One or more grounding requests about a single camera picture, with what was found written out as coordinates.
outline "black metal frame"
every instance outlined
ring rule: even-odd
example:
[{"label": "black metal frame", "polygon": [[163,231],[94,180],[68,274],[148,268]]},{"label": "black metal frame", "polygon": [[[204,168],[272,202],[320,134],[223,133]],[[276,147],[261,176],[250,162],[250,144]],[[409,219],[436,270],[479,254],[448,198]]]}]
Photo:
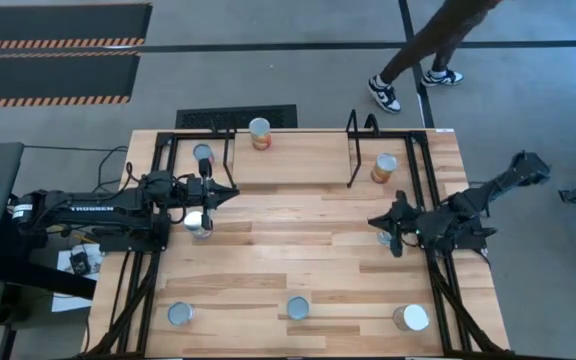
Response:
[{"label": "black metal frame", "polygon": [[[425,208],[423,189],[421,186],[421,178],[419,175],[419,168],[417,167],[417,157],[415,154],[415,143],[421,148],[421,153],[424,161],[424,170],[428,177],[428,187],[430,189],[430,197],[433,206],[437,207],[440,204],[439,191],[437,188],[437,181],[434,174],[432,159],[430,156],[430,148],[428,138],[425,131],[381,131],[379,124],[374,115],[369,115],[364,124],[365,129],[372,129],[372,131],[359,131],[357,125],[357,114],[353,110],[350,114],[348,124],[346,126],[346,133],[348,139],[355,140],[357,165],[351,175],[350,182],[347,186],[350,188],[355,180],[355,177],[361,167],[361,148],[359,144],[360,139],[402,139],[405,141],[408,162],[410,165],[410,173],[412,177],[412,185],[415,193],[415,200],[417,205],[422,209]],[[166,170],[174,171],[174,164],[176,153],[178,150],[179,142],[181,140],[225,140],[224,146],[224,161],[223,165],[226,169],[228,179],[232,187],[236,187],[232,181],[230,169],[227,166],[228,161],[228,144],[230,139],[234,139],[236,129],[231,133],[229,129],[225,133],[212,132],[212,133],[159,133],[157,134],[157,141],[155,152],[153,155],[153,162],[151,170],[159,170],[161,164],[161,155],[163,148],[169,146],[170,152],[166,164]],[[442,350],[445,357],[461,358],[461,359],[525,359],[537,360],[547,359],[544,357],[522,356],[515,355],[511,351],[504,351],[496,346],[485,333],[477,326],[475,320],[470,316],[461,302],[461,295],[459,293],[459,285],[457,282],[457,273],[455,270],[454,260],[450,252],[446,252],[444,257],[444,266],[448,276],[448,280],[444,278],[437,263],[435,250],[423,249],[426,255],[426,262],[428,265],[428,273],[430,277],[431,290],[437,313],[437,325],[439,327],[439,335],[441,338]],[[136,253],[133,262],[133,268],[130,274],[130,283],[128,288],[128,297],[126,300],[126,307],[124,311],[118,316],[117,321],[110,327],[108,333],[101,340],[93,350],[85,355],[87,359],[124,359],[124,358],[144,358],[146,344],[148,340],[148,331],[150,327],[150,317],[152,315],[152,305],[154,299],[155,283],[159,267],[160,252],[152,253],[150,265],[148,270],[138,286],[139,277],[141,273],[141,265],[143,262],[144,253]],[[446,316],[446,309],[444,306],[444,297],[451,304],[455,310],[459,326],[459,337],[461,340],[461,350],[454,350],[450,341],[450,330],[448,328],[448,321]],[[141,302],[144,300],[144,307],[142,310],[142,317],[140,329],[137,340],[136,351],[127,352],[128,333],[130,331],[130,321],[132,314]],[[475,339],[483,352],[472,352],[470,344],[470,336]],[[117,352],[110,354],[110,349],[114,340],[119,338]],[[392,357],[392,359],[403,359],[403,357]]]}]

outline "white paper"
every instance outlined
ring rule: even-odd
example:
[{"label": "white paper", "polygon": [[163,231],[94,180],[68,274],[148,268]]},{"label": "white paper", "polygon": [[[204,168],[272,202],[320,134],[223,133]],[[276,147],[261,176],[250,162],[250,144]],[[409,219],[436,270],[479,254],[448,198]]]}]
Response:
[{"label": "white paper", "polygon": [[[99,252],[99,244],[82,244],[77,245],[72,248],[72,253],[69,250],[60,251],[59,257],[57,259],[57,269],[72,274],[72,266],[70,264],[70,256],[77,255],[84,251],[84,246],[86,253],[88,254],[88,263],[90,264],[90,274],[86,275],[86,278],[97,281],[99,278],[99,268],[101,267],[101,262],[103,257]],[[92,301],[86,300],[78,297],[66,297],[69,295],[55,293],[52,299],[52,312],[62,312],[74,309],[80,309],[84,307],[89,307],[92,305]]]}]

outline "black pants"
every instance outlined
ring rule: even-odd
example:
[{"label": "black pants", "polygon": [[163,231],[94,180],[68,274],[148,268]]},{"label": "black pants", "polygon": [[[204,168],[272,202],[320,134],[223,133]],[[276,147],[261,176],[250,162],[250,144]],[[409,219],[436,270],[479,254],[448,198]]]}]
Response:
[{"label": "black pants", "polygon": [[436,56],[432,70],[446,70],[464,37],[499,2],[501,0],[445,0],[428,24],[390,60],[380,74],[381,79],[391,83],[404,70],[433,53]]}]

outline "orange can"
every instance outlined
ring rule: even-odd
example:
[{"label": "orange can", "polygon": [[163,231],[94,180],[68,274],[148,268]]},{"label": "orange can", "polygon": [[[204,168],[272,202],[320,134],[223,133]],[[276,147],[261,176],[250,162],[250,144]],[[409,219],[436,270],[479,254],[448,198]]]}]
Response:
[{"label": "orange can", "polygon": [[397,158],[395,158],[395,155],[382,153],[377,156],[377,161],[370,172],[370,177],[377,184],[385,184],[390,180],[390,175],[395,169],[397,169]]},{"label": "orange can", "polygon": [[257,150],[266,150],[272,144],[270,136],[270,123],[264,118],[252,119],[248,124],[252,136],[252,147]]}]

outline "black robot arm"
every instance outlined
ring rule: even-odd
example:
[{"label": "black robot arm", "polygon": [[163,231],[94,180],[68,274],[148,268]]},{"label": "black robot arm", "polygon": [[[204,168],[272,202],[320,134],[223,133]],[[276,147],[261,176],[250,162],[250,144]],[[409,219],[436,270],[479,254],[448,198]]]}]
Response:
[{"label": "black robot arm", "polygon": [[413,208],[406,195],[398,191],[390,211],[369,219],[368,224],[391,234],[391,251],[396,257],[402,254],[401,236],[407,233],[416,233],[420,245],[432,249],[479,249],[485,245],[485,238],[495,233],[494,229],[482,228],[477,221],[488,204],[517,186],[542,183],[549,174],[550,169],[537,154],[521,152],[493,180],[451,195],[433,211]]},{"label": "black robot arm", "polygon": [[165,248],[170,228],[169,209],[203,207],[204,216],[223,202],[239,194],[217,184],[208,160],[199,162],[201,177],[193,174],[174,177],[167,171],[155,171],[141,179],[129,180],[137,187],[117,193],[66,193],[38,190],[18,199],[13,221],[22,234],[45,234],[52,225],[66,225],[66,232],[77,227],[95,227],[91,237],[102,251],[158,251]]}]

